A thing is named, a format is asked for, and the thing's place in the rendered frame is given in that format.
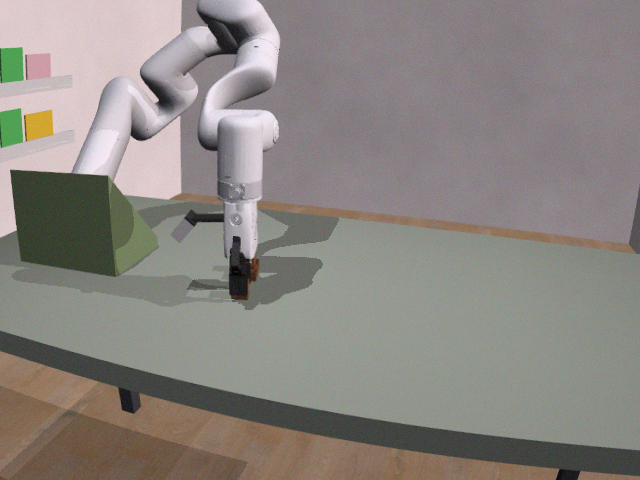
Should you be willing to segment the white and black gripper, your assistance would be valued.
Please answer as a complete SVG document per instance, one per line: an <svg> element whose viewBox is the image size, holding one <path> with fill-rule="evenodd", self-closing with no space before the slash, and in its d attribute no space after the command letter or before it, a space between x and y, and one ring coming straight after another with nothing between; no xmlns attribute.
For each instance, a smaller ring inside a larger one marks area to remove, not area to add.
<svg viewBox="0 0 640 480"><path fill-rule="evenodd" d="M250 262L255 256L258 244L257 201L262 195L249 200L229 200L218 195L217 198L224 202L224 253L230 259L229 294L247 296L251 263L246 265L246 259Z"/></svg>

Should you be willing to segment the brown wooden tray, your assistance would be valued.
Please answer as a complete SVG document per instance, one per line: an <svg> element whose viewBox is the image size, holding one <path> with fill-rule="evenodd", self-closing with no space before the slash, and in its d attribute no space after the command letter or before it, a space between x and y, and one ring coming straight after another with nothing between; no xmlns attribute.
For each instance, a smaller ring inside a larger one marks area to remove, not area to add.
<svg viewBox="0 0 640 480"><path fill-rule="evenodd" d="M259 259L256 259L255 270L254 268L251 268L251 281L256 281L258 270L259 270Z"/></svg>

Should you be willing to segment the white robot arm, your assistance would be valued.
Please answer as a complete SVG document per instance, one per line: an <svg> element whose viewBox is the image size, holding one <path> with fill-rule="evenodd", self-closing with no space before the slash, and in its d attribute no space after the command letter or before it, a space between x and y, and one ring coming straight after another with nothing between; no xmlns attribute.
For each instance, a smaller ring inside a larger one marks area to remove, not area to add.
<svg viewBox="0 0 640 480"><path fill-rule="evenodd" d="M107 83L71 173L108 175L114 181L130 135L150 139L194 103L198 86L189 71L208 57L237 54L236 69L204 97L198 140L206 150L217 151L219 197L249 200L262 195L262 154L278 139L278 121L265 110L225 108L273 86L278 31L257 0L199 0L197 12L207 27L184 30L140 68L158 102L128 77Z"/></svg>

